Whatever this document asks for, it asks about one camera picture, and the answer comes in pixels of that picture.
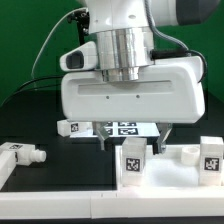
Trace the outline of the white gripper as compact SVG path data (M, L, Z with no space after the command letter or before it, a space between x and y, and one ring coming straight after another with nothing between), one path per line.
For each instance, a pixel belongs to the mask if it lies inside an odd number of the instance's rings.
M139 69L135 81L106 82L95 69L97 51L90 41L60 58L63 113L74 121L92 121L101 149L109 134L106 122L155 122L159 137L153 154L163 154L171 123L194 123L205 111L198 56L159 59Z

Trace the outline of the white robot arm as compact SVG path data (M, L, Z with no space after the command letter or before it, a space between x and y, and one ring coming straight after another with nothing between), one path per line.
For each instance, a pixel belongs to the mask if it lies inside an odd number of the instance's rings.
M204 57L183 42L157 50L159 27L204 22L220 0L80 0L93 39L63 55L64 115L93 124L102 143L107 122L153 122L156 154L175 123L195 123L205 111Z

